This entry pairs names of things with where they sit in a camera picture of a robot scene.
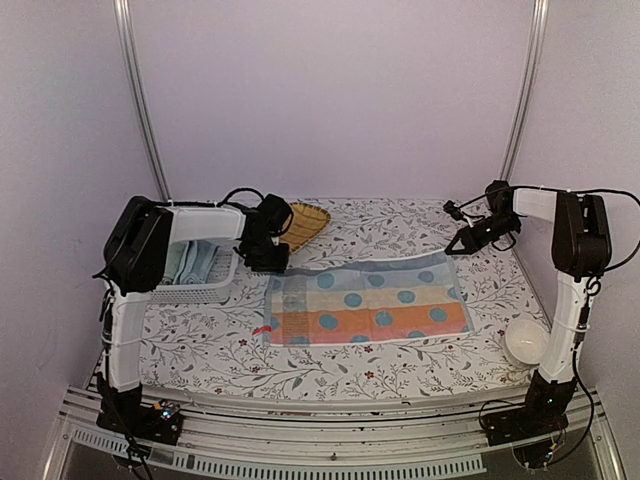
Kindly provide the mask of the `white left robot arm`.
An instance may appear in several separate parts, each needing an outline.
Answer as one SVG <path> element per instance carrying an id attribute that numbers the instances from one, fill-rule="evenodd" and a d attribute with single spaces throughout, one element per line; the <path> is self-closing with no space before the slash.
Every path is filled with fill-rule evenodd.
<path id="1" fill-rule="evenodd" d="M 289 262 L 281 237 L 293 221 L 291 205 L 273 194 L 244 206 L 226 196 L 218 203 L 156 202 L 131 198 L 103 250 L 96 278 L 107 286 L 102 376 L 128 393 L 141 384 L 140 348 L 151 303 L 224 303 L 238 266 L 281 273 Z"/>

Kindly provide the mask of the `blue cartoon print towel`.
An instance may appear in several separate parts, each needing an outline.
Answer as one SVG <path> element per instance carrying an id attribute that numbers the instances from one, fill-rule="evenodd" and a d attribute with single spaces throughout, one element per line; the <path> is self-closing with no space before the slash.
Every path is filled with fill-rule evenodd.
<path id="1" fill-rule="evenodd" d="M 474 326 L 444 251 L 270 277 L 254 333 L 276 347 L 457 337 Z"/>

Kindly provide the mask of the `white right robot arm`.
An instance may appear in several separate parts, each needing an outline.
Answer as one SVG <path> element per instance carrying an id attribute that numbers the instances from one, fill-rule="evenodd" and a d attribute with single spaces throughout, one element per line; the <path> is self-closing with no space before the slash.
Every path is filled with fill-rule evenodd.
<path id="1" fill-rule="evenodd" d="M 582 341 L 588 329 L 593 297 L 612 257 L 609 222 L 599 195 L 544 187 L 490 184 L 481 196 L 490 214 L 474 217 L 447 201 L 443 210 L 466 223 L 445 253 L 472 255 L 503 236 L 521 231 L 523 217 L 549 222 L 551 260 L 557 271 L 557 296 L 550 340 L 537 367 L 548 384 L 564 384 L 575 377 Z"/>

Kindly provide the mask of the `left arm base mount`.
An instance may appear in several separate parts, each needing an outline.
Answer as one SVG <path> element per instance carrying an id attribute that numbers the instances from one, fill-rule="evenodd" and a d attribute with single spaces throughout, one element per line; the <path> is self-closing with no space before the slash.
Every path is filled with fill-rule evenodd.
<path id="1" fill-rule="evenodd" d="M 141 391 L 105 391 L 101 394 L 96 424 L 105 430 L 128 435 L 135 440 L 176 446 L 184 417 L 178 404 L 159 400 L 153 405 L 141 403 Z"/>

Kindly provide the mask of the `light blue towel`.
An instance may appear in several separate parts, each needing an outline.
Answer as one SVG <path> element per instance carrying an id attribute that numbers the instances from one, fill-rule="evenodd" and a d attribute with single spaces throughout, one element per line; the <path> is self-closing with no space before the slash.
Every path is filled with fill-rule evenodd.
<path id="1" fill-rule="evenodd" d="M 218 245 L 208 240 L 189 241 L 174 278 L 174 284 L 204 284 L 213 268 L 218 249 Z"/>

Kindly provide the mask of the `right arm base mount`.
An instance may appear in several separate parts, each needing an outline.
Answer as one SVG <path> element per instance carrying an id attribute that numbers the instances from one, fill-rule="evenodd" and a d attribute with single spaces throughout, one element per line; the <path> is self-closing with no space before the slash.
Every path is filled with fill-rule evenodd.
<path id="1" fill-rule="evenodd" d="M 489 445 L 561 433 L 568 427 L 566 410 L 576 387 L 576 378 L 564 383 L 548 382 L 535 372 L 521 406 L 480 415 L 479 424 Z"/>

